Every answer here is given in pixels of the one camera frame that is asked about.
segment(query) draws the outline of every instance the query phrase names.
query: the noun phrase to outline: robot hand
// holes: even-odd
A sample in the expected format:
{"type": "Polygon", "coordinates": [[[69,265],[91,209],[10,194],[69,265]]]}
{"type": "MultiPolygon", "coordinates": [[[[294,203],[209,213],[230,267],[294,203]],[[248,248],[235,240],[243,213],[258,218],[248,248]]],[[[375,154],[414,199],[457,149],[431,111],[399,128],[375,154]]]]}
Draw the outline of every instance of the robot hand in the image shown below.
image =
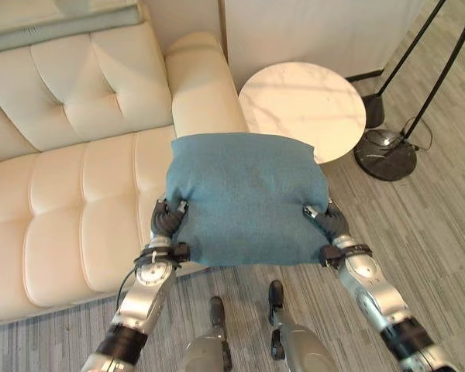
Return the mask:
{"type": "Polygon", "coordinates": [[[171,238],[179,229],[187,210],[188,203],[185,200],[181,201],[175,212],[171,212],[167,199],[159,198],[152,214],[152,235],[171,238]]]}
{"type": "Polygon", "coordinates": [[[304,205],[303,211],[325,233],[330,243],[341,236],[350,235],[348,221],[332,199],[329,199],[325,214],[318,213],[311,205],[304,205]]]}

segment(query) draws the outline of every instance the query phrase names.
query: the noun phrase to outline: sofa backrest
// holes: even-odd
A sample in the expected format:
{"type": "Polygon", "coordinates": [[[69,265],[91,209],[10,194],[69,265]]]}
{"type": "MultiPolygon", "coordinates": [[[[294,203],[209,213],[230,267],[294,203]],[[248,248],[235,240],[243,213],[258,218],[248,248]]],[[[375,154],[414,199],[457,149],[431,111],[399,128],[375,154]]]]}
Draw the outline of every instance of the sofa backrest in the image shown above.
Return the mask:
{"type": "Polygon", "coordinates": [[[0,52],[0,160],[170,124],[149,19],[0,52]]]}

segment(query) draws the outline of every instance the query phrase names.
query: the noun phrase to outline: robot wrist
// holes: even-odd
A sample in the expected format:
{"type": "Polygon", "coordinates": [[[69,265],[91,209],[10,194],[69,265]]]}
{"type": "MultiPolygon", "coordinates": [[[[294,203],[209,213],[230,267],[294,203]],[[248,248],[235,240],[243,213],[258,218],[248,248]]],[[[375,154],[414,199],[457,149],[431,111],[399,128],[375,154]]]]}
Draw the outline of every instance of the robot wrist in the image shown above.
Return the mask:
{"type": "Polygon", "coordinates": [[[356,246],[358,243],[350,235],[340,235],[334,238],[331,242],[333,246],[337,246],[339,249],[343,250],[349,246],[356,246]]]}

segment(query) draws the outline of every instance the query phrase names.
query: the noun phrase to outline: gray carpet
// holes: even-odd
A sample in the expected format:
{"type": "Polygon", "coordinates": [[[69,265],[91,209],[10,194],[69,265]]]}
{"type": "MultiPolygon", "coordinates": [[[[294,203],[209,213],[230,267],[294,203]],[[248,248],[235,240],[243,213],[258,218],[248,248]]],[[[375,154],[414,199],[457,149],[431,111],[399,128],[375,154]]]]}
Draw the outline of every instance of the gray carpet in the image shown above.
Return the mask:
{"type": "MultiPolygon", "coordinates": [[[[435,3],[425,2],[391,66],[435,3]]],[[[400,129],[419,110],[464,21],[465,0],[447,2],[384,96],[387,128],[400,129]]],[[[378,81],[382,77],[356,86],[368,93],[378,81]]],[[[323,168],[354,236],[372,247],[418,319],[465,370],[465,47],[424,119],[434,144],[418,152],[417,169],[402,181],[368,177],[352,154],[323,168]]],[[[423,125],[412,142],[427,144],[423,125]]],[[[398,370],[336,273],[309,265],[213,269],[181,278],[137,370],[174,372],[186,345],[208,328],[208,299],[221,295],[234,371],[288,371],[269,355],[267,286],[274,278],[284,282],[293,317],[320,336],[341,371],[398,370]]],[[[0,326],[0,371],[79,370],[102,339],[114,306],[110,298],[0,326]]]]}

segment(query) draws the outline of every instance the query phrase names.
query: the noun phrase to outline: tufted upholstery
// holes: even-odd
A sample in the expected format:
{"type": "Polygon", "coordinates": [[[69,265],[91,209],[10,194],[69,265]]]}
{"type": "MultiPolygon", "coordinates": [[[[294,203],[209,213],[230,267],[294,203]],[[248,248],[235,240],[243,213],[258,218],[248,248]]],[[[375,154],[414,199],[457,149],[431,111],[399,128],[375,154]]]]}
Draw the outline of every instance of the tufted upholstery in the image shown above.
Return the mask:
{"type": "Polygon", "coordinates": [[[173,138],[166,126],[0,163],[0,320],[117,288],[147,243],[173,138]]]}
{"type": "Polygon", "coordinates": [[[174,137],[246,131],[218,41],[186,36],[164,61],[146,19],[0,52],[0,323],[113,295],[174,137]]]}
{"type": "Polygon", "coordinates": [[[148,22],[0,53],[0,160],[170,124],[148,22]]]}

